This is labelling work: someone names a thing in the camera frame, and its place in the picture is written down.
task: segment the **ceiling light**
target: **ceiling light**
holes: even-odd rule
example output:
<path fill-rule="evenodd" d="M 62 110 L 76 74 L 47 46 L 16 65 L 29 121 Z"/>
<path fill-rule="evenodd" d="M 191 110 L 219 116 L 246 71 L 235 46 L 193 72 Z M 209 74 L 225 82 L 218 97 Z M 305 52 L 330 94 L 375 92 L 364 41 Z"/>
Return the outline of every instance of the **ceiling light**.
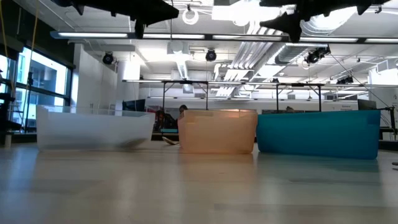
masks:
<path fill-rule="evenodd" d="M 231 84 L 231 85 L 243 85 L 245 84 L 244 82 L 208 82 L 209 84 Z"/>
<path fill-rule="evenodd" d="M 170 39 L 170 34 L 144 34 L 144 39 Z"/>
<path fill-rule="evenodd" d="M 171 39 L 170 34 L 144 34 L 144 39 Z M 203 34 L 173 34 L 173 39 L 205 39 Z"/>
<path fill-rule="evenodd" d="M 177 99 L 184 99 L 184 100 L 202 100 L 200 97 L 177 97 Z"/>
<path fill-rule="evenodd" d="M 286 43 L 288 47 L 328 47 L 328 44 L 312 44 L 312 43 Z"/>
<path fill-rule="evenodd" d="M 270 35 L 214 35 L 214 40 L 236 40 L 236 41 L 273 41 L 277 42 L 282 39 L 278 36 Z"/>
<path fill-rule="evenodd" d="M 397 44 L 398 39 L 395 38 L 369 38 L 365 40 L 365 43 L 388 43 L 388 44 Z"/>
<path fill-rule="evenodd" d="M 334 43 L 334 42 L 346 42 L 346 43 L 355 43 L 358 41 L 358 38 L 342 38 L 342 37 L 301 37 L 301 42 L 325 42 L 325 43 Z"/>
<path fill-rule="evenodd" d="M 123 80 L 124 82 L 135 82 L 135 83 L 161 83 L 161 80 Z"/>
<path fill-rule="evenodd" d="M 201 39 L 205 38 L 203 34 L 173 34 L 174 39 Z"/>
<path fill-rule="evenodd" d="M 163 96 L 149 96 L 149 99 L 163 99 Z M 166 96 L 165 99 L 174 99 L 174 97 Z"/>
<path fill-rule="evenodd" d="M 247 85 L 276 85 L 276 83 L 246 83 Z"/>
<path fill-rule="evenodd" d="M 127 38 L 127 34 L 121 33 L 89 33 L 89 32 L 59 32 L 60 37 L 66 38 Z"/>
<path fill-rule="evenodd" d="M 244 98 L 231 98 L 230 100 L 254 100 L 252 98 L 244 99 Z"/>

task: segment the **blue plastic bin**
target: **blue plastic bin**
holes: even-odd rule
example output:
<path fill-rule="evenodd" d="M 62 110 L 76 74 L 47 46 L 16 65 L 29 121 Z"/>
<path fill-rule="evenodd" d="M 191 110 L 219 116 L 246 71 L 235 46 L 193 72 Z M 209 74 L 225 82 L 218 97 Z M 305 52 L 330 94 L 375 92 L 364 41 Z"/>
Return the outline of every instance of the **blue plastic bin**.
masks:
<path fill-rule="evenodd" d="M 380 111 L 259 115 L 261 152 L 375 159 Z"/>

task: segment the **wooden floor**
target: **wooden floor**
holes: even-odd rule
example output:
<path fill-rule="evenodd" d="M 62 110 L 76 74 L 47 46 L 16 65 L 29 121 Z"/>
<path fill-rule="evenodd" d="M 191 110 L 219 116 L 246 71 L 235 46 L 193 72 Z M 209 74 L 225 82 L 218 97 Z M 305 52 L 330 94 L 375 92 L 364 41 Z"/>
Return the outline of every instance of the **wooden floor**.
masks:
<path fill-rule="evenodd" d="M 398 223 L 398 154 L 377 161 L 0 149 L 0 223 Z"/>

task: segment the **plastic bin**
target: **plastic bin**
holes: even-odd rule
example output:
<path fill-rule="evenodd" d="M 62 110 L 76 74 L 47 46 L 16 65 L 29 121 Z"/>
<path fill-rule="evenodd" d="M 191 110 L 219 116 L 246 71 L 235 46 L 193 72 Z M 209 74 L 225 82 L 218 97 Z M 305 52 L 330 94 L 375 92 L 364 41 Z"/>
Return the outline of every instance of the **plastic bin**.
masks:
<path fill-rule="evenodd" d="M 154 113 L 37 106 L 40 149 L 134 147 L 150 141 Z"/>
<path fill-rule="evenodd" d="M 254 147 L 257 113 L 186 110 L 178 120 L 180 152 L 249 154 Z"/>
<path fill-rule="evenodd" d="M 259 115 L 261 152 L 375 159 L 380 111 Z"/>

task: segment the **cable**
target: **cable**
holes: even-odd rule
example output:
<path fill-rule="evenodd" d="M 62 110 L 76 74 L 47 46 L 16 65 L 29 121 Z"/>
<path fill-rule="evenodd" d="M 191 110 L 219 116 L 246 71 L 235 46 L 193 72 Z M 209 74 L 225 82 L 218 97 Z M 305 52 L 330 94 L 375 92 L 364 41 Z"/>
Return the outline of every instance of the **cable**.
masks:
<path fill-rule="evenodd" d="M 349 73 L 349 71 L 348 71 L 348 70 L 335 58 L 335 56 L 333 56 L 332 54 L 330 54 L 330 55 L 336 60 L 337 63 L 339 63 L 339 65 L 340 65 L 341 67 L 343 67 L 343 69 L 344 69 L 347 73 Z M 382 100 L 381 100 L 378 96 L 376 96 L 376 94 L 374 94 L 368 87 L 364 86 L 357 78 L 355 78 L 354 75 L 352 75 L 352 77 L 353 77 L 360 85 L 362 85 L 363 87 L 365 87 L 365 89 L 367 89 L 368 92 L 372 93 L 372 95 L 374 95 L 378 100 L 380 100 L 381 103 L 384 103 L 387 107 L 389 107 L 389 105 L 388 105 L 386 102 L 382 101 Z"/>
<path fill-rule="evenodd" d="M 173 19 L 170 20 L 170 40 L 173 40 Z"/>
<path fill-rule="evenodd" d="M 30 64 L 32 63 L 32 56 L 33 56 L 33 51 L 35 49 L 35 40 L 36 40 L 36 29 L 37 29 L 37 19 L 39 18 L 39 0 L 36 0 L 36 15 L 35 15 L 35 26 L 33 28 L 33 38 L 32 38 L 32 49 L 30 51 L 30 60 L 29 60 L 29 64 L 28 64 L 28 69 L 30 71 Z M 25 105 L 28 104 L 29 102 L 26 102 L 27 99 L 27 87 L 28 87 L 28 82 L 26 82 L 26 88 L 25 88 L 25 99 L 24 99 L 24 106 L 22 108 L 22 114 L 25 114 Z M 24 124 L 24 119 L 22 119 L 22 123 L 21 123 L 21 129 L 20 131 L 22 131 L 22 127 Z"/>

